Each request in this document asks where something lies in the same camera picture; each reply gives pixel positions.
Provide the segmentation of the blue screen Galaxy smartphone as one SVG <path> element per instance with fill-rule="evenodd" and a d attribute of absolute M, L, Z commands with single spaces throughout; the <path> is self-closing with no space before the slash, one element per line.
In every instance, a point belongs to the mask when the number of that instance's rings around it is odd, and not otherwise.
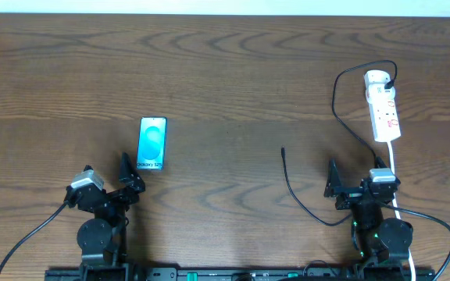
<path fill-rule="evenodd" d="M 141 118 L 137 147 L 137 169 L 162 170 L 166 152 L 167 118 Z"/>

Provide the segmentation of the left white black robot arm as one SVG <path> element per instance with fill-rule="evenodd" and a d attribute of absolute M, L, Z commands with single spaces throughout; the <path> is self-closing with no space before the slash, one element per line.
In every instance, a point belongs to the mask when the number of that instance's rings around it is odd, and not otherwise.
<path fill-rule="evenodd" d="M 77 244 L 82 250 L 79 267 L 82 280 L 145 278 L 144 270 L 127 257 L 126 212 L 145 191 L 145 182 L 127 153 L 121 155 L 119 181 L 124 187 L 108 192 L 103 179 L 87 165 L 66 188 L 66 205 L 94 215 L 77 232 Z"/>

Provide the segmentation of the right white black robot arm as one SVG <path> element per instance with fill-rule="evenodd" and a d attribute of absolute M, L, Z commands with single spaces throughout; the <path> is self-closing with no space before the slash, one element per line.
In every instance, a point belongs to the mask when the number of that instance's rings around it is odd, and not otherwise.
<path fill-rule="evenodd" d="M 353 265 L 355 276 L 370 279 L 385 270 L 401 270 L 409 259 L 413 227 L 397 218 L 385 218 L 382 207 L 395 198 L 400 180 L 388 167 L 376 165 L 357 187 L 345 187 L 335 161 L 329 161 L 324 197 L 336 199 L 337 210 L 350 210 L 352 236 L 362 260 Z"/>

